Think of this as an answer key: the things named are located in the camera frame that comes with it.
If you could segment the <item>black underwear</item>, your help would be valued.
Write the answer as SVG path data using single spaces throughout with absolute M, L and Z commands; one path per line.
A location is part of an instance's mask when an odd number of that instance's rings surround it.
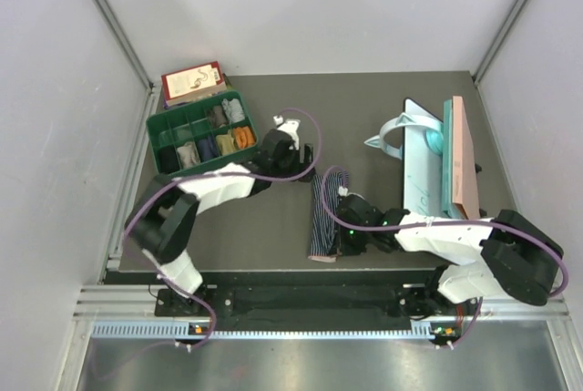
M 176 149 L 173 146 L 162 147 L 157 152 L 159 172 L 172 174 L 180 170 L 180 162 Z

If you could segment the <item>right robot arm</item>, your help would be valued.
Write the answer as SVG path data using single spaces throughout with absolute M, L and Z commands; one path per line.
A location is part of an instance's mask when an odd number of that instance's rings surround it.
M 344 252 L 360 253 L 373 245 L 386 253 L 425 252 L 445 260 L 425 285 L 425 303 L 436 314 L 503 293 L 542 306 L 563 268 L 562 248 L 516 211 L 448 220 L 407 209 L 380 211 L 345 188 L 339 197 L 337 236 Z

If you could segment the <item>striped blue boxer shorts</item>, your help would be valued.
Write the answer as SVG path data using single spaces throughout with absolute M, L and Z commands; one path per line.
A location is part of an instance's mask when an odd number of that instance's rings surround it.
M 329 209 L 336 213 L 340 202 L 338 190 L 349 184 L 350 177 L 346 172 L 333 171 L 327 181 L 322 183 L 323 175 L 317 174 L 312 180 L 312 234 L 308 258 L 316 262 L 333 263 L 338 257 L 338 246 L 335 244 L 336 224 L 323 207 L 321 189 Z

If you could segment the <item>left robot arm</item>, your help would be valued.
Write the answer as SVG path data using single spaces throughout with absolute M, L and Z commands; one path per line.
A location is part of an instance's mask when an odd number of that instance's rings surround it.
M 187 251 L 197 216 L 228 201 L 253 197 L 274 182 L 311 181 L 313 163 L 313 145 L 299 144 L 288 130 L 272 129 L 242 162 L 190 177 L 156 176 L 128 215 L 124 235 L 176 293 L 177 307 L 185 314 L 198 314 L 207 295 Z

